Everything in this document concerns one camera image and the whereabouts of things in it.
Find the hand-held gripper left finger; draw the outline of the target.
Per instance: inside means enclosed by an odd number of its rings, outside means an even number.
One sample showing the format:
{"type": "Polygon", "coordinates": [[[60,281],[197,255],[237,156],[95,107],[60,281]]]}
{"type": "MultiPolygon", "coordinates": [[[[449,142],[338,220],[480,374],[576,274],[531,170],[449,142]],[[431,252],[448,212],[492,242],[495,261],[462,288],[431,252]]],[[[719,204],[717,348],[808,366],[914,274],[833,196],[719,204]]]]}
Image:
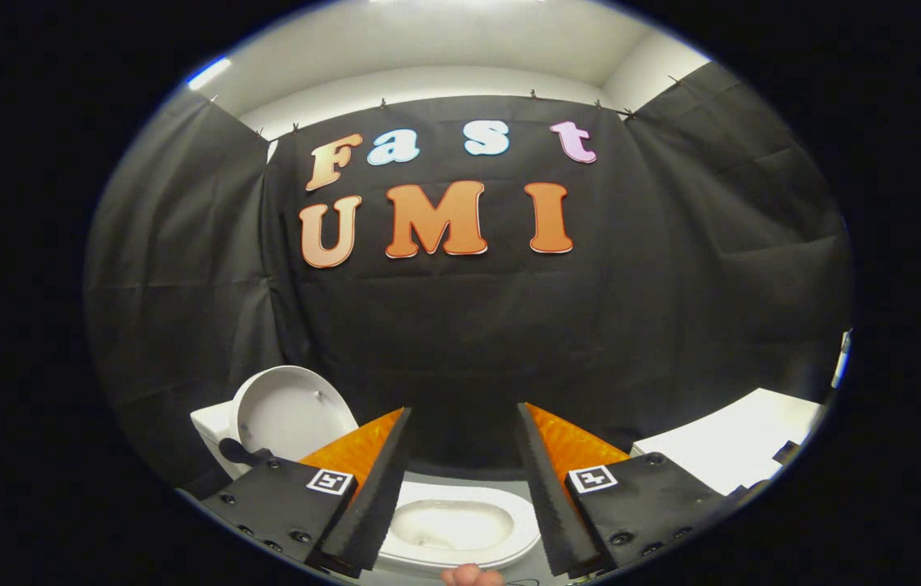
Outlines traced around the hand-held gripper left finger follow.
{"type": "Polygon", "coordinates": [[[316,465],[221,449],[249,470],[200,501],[200,511],[256,548],[315,574],[359,578],[378,559],[411,456],[412,409],[403,407],[316,452],[316,465]]]}

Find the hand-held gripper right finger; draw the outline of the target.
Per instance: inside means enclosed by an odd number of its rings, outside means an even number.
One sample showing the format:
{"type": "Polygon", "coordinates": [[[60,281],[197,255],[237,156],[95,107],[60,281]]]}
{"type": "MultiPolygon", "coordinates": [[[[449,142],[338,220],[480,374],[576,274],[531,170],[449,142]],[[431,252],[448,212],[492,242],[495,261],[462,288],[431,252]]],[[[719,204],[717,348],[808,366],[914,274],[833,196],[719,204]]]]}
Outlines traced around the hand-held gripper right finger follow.
{"type": "Polygon", "coordinates": [[[725,496],[671,457],[628,455],[533,404],[516,410],[517,450],[554,575],[631,570],[726,509],[725,496]]]}

